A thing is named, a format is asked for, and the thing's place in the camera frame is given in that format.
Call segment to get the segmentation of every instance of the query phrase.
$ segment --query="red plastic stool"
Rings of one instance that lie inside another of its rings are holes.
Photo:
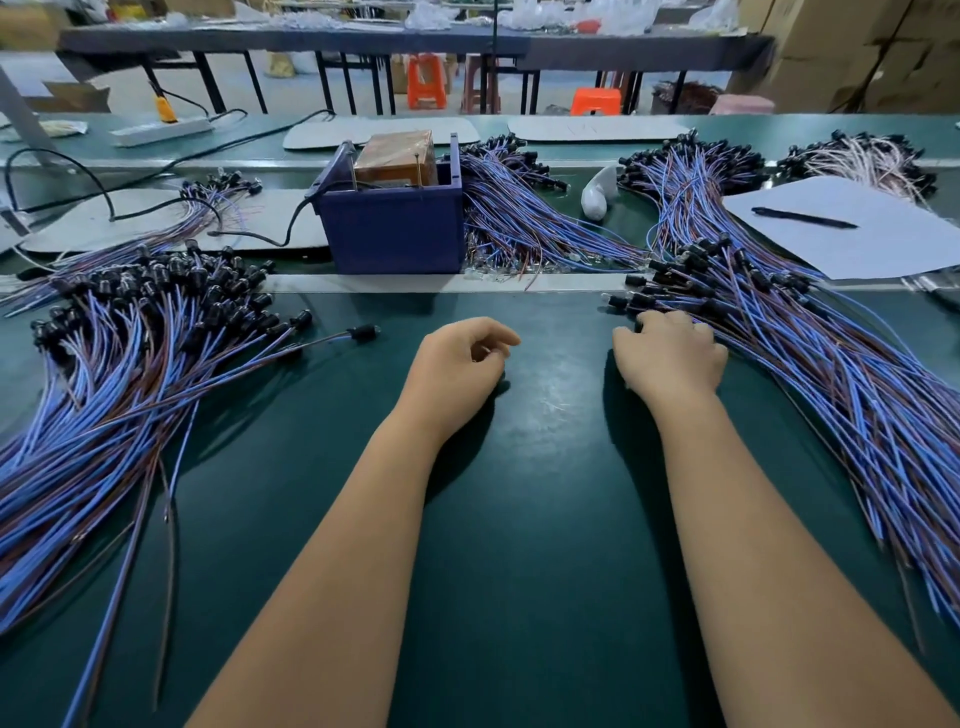
[[[411,56],[407,66],[407,106],[423,109],[421,104],[429,101],[436,104],[437,109],[446,109],[445,82],[444,65],[437,56],[432,53]]]
[[[570,116],[583,116],[591,111],[616,116],[620,113],[621,102],[619,88],[578,88],[573,94]]]

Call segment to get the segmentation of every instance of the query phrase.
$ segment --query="power strip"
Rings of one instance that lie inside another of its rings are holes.
[[[110,132],[113,136],[114,147],[139,147],[144,144],[153,144],[156,141],[176,139],[195,133],[212,132],[213,125],[205,116],[196,116],[192,119],[183,119],[173,124],[155,121],[151,124],[141,124],[136,127],[127,127]]]

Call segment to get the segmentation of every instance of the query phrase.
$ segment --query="forearm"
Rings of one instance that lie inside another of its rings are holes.
[[[384,421],[191,726],[386,724],[436,454]]]
[[[687,578],[731,728],[958,725],[771,485],[720,400],[655,416]]]

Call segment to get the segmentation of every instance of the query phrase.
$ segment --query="hand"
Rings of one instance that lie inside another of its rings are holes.
[[[519,343],[515,332],[489,318],[438,328],[423,338],[395,413],[439,447],[483,406]]]
[[[613,356],[627,385],[654,416],[663,408],[716,392],[727,365],[727,347],[713,343],[713,329],[682,311],[643,311],[642,333],[613,330]]]

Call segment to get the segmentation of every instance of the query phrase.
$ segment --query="wire harness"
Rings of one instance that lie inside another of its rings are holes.
[[[76,276],[89,276],[107,266],[134,262],[138,255],[142,256],[142,246],[146,246],[147,255],[158,255],[173,250],[214,221],[218,229],[222,229],[224,215],[229,212],[239,215],[237,200],[246,195],[259,194],[262,190],[263,184],[260,180],[246,180],[240,172],[229,173],[221,168],[215,175],[208,175],[204,182],[183,181],[180,195],[176,198],[124,215],[113,212],[113,204],[105,190],[103,196],[110,208],[111,222],[142,217],[168,206],[184,206],[185,215],[169,228],[140,235],[101,250],[61,256],[49,265],[36,263],[21,253],[29,262],[34,263],[39,277],[27,281],[14,293],[0,299],[0,306],[8,305],[11,309],[7,316],[14,316],[49,303],[57,297],[65,282]]]
[[[126,539],[64,726],[85,723],[92,706],[156,492],[170,542],[155,705],[159,700],[174,607],[175,496],[204,395],[308,347],[362,343],[379,331],[362,326],[298,341],[313,314],[281,321],[270,311],[273,297],[258,292],[272,261],[246,265],[230,248],[209,255],[196,241],[187,242],[185,253],[154,253],[146,243],[136,253],[131,265],[55,279],[68,303],[31,324],[45,372],[39,404],[26,429],[0,449],[0,634],[63,594]],[[179,436],[168,469],[161,455]],[[78,557],[103,540],[98,529],[128,498],[135,499],[130,524],[60,584]]]
[[[460,149],[468,266],[480,273],[637,270],[648,255],[598,225],[561,214],[535,189],[566,192],[512,133]]]
[[[937,191],[937,176],[917,164],[923,149],[914,149],[903,134],[853,136],[839,130],[830,141],[818,141],[801,149],[790,147],[777,164],[778,175],[788,181],[829,175],[844,177],[922,204]]]
[[[652,278],[628,276],[634,290],[609,305],[686,311],[771,375],[847,472],[901,576],[919,570],[934,610],[960,626],[960,394],[873,312],[725,210],[723,195],[764,181],[749,147],[691,133],[622,161],[621,185],[653,200],[660,221]]]

